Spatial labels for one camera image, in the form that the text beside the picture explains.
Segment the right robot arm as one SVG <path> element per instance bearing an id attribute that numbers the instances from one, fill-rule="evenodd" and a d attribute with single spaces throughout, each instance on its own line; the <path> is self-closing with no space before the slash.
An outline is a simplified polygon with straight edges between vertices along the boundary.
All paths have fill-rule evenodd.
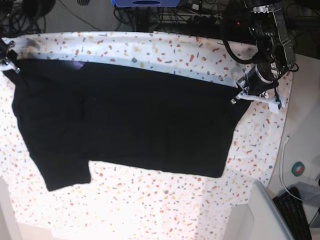
<path id="1" fill-rule="evenodd" d="M 16 67 L 17 53 L 12 50 L 15 42 L 10 40 L 6 43 L 2 38 L 0 39 L 0 66 L 1 67 Z"/>

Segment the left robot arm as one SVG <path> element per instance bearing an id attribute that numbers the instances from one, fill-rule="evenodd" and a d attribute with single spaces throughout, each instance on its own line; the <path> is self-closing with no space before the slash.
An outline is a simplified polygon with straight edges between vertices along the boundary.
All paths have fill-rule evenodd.
<path id="1" fill-rule="evenodd" d="M 230 47 L 228 35 L 235 25 L 247 27 L 255 40 L 257 53 L 250 59 L 240 58 Z M 276 89 L 280 78 L 299 70 L 279 0 L 230 0 L 223 13 L 220 30 L 230 57 L 239 64 L 254 65 L 236 83 L 244 94 L 259 96 L 267 90 Z"/>

